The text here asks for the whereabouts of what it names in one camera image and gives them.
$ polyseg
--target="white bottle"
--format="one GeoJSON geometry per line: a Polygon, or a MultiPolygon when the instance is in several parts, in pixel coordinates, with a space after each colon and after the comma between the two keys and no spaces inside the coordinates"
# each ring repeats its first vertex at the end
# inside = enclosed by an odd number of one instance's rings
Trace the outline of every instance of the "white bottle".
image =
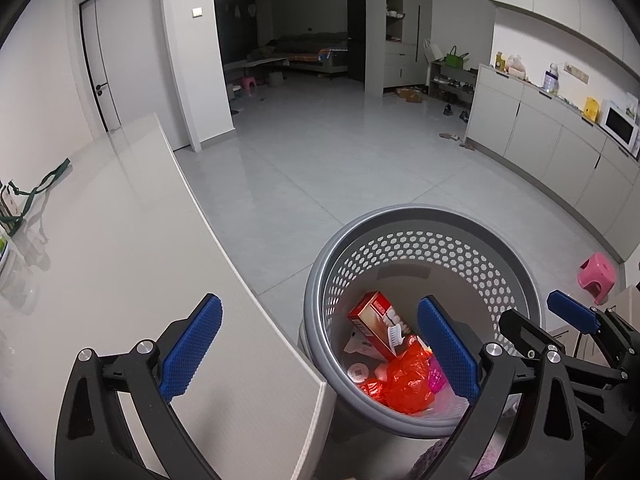
{"type": "Polygon", "coordinates": [[[545,72],[545,82],[542,89],[549,94],[558,95],[558,65],[552,63],[545,72]]]}

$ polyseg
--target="red cardboard box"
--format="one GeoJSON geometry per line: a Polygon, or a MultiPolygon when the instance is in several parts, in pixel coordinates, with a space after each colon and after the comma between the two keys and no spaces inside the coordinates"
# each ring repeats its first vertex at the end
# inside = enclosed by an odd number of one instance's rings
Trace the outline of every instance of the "red cardboard box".
{"type": "MultiPolygon", "coordinates": [[[[406,340],[394,348],[389,342],[388,329],[398,324],[398,316],[382,292],[375,291],[365,294],[356,307],[347,314],[347,317],[387,361],[392,361],[406,350],[406,340]]],[[[411,333],[402,320],[400,325],[403,327],[402,335],[407,336],[411,333]]]]}

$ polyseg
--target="door handle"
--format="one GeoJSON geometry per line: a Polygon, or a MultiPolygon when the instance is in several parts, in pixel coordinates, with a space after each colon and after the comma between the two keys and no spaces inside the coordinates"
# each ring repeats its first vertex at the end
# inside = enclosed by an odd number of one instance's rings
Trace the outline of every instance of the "door handle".
{"type": "Polygon", "coordinates": [[[108,83],[108,82],[106,82],[106,83],[102,83],[101,85],[96,85],[96,86],[95,86],[95,93],[98,95],[98,97],[100,97],[100,96],[102,95],[102,90],[101,90],[101,88],[102,88],[103,86],[108,86],[108,85],[109,85],[109,83],[108,83]]]}

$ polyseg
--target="metal screw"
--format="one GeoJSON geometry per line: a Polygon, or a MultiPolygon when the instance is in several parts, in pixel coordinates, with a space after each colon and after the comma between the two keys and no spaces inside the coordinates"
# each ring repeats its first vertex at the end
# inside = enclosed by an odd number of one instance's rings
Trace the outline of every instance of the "metal screw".
{"type": "Polygon", "coordinates": [[[140,341],[138,346],[136,346],[136,350],[139,354],[148,354],[154,349],[154,344],[151,341],[140,341]]]}
{"type": "Polygon", "coordinates": [[[546,354],[546,358],[549,359],[552,363],[560,362],[560,354],[558,352],[549,352],[546,354]]]}
{"type": "Polygon", "coordinates": [[[78,354],[78,360],[79,361],[88,361],[89,359],[91,359],[91,349],[90,348],[85,348],[84,350],[81,350],[80,353],[78,354]]]}
{"type": "Polygon", "coordinates": [[[502,347],[497,343],[489,343],[486,346],[486,352],[494,357],[502,354],[502,347]]]}

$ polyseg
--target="bottle on counter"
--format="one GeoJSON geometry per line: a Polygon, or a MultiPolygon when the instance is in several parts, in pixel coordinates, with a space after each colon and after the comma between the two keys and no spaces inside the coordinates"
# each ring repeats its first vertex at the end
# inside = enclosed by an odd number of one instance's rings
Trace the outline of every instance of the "bottle on counter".
{"type": "Polygon", "coordinates": [[[552,63],[545,72],[545,81],[542,89],[549,94],[558,95],[558,65],[552,63]]]}
{"type": "Polygon", "coordinates": [[[504,72],[505,63],[506,61],[502,57],[502,53],[498,52],[498,54],[495,55],[495,69],[499,70],[500,72],[504,72]]]}

